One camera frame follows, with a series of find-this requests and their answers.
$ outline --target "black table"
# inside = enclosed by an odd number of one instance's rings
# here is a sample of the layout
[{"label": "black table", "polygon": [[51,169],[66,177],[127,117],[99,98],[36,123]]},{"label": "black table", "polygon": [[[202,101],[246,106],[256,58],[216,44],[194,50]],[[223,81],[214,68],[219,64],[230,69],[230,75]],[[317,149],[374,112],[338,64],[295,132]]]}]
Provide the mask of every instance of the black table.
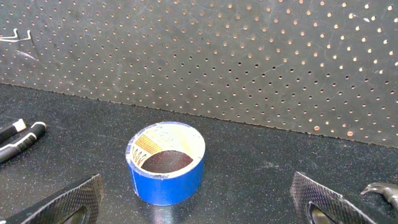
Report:
[{"label": "black table", "polygon": [[[371,182],[398,182],[394,148],[0,85],[0,124],[17,118],[48,128],[0,165],[0,218],[93,173],[105,179],[97,223],[294,223],[296,170],[350,197]],[[135,133],[160,121],[187,123],[206,141],[201,187],[171,207],[134,194],[124,155]],[[385,203],[376,194],[363,200]]]}]

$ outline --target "black handle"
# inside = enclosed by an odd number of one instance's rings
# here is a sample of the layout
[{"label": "black handle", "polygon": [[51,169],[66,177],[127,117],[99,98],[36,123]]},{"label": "black handle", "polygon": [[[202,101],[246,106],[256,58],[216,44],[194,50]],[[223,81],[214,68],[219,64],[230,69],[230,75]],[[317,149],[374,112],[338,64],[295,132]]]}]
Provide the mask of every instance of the black handle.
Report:
[{"label": "black handle", "polygon": [[16,122],[9,123],[0,128],[0,144],[7,140],[9,137],[25,130],[26,125],[24,120],[19,119]]},{"label": "black handle", "polygon": [[24,136],[21,136],[19,139],[16,139],[12,143],[0,148],[0,163],[28,149],[43,135],[45,128],[45,123],[36,122],[32,127],[30,127]]}]

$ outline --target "pegboard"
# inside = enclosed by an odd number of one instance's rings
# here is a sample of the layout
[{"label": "pegboard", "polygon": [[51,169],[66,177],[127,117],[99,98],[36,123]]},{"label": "pegboard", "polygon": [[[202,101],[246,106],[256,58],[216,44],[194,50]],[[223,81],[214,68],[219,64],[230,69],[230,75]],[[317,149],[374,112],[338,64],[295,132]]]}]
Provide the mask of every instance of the pegboard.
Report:
[{"label": "pegboard", "polygon": [[397,1],[0,1],[1,83],[398,146]]}]

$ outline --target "pegboard hook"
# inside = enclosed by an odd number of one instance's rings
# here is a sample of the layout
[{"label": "pegboard hook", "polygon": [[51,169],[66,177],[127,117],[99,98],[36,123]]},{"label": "pegboard hook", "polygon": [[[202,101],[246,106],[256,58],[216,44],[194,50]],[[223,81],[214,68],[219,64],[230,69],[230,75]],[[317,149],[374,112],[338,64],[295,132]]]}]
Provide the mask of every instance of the pegboard hook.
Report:
[{"label": "pegboard hook", "polygon": [[5,42],[19,42],[22,40],[30,40],[32,37],[30,36],[30,30],[27,30],[27,38],[25,39],[20,39],[20,40],[10,40],[10,39],[14,39],[14,38],[18,38],[18,33],[17,33],[17,29],[14,29],[14,35],[12,37],[0,37],[0,41],[5,41]]}]

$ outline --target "roll of tape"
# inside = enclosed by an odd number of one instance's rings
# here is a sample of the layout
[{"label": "roll of tape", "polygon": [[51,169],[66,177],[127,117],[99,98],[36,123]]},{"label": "roll of tape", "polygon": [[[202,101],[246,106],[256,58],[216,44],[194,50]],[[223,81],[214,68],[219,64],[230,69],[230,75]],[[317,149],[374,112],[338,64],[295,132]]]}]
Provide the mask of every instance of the roll of tape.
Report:
[{"label": "roll of tape", "polygon": [[[162,172],[163,163],[151,158],[166,151],[189,157],[189,164],[174,160]],[[204,166],[205,141],[193,127],[179,122],[162,122],[139,131],[127,145],[126,160],[135,193],[154,205],[172,205],[191,196],[199,187]],[[144,169],[150,162],[154,169]]]}]

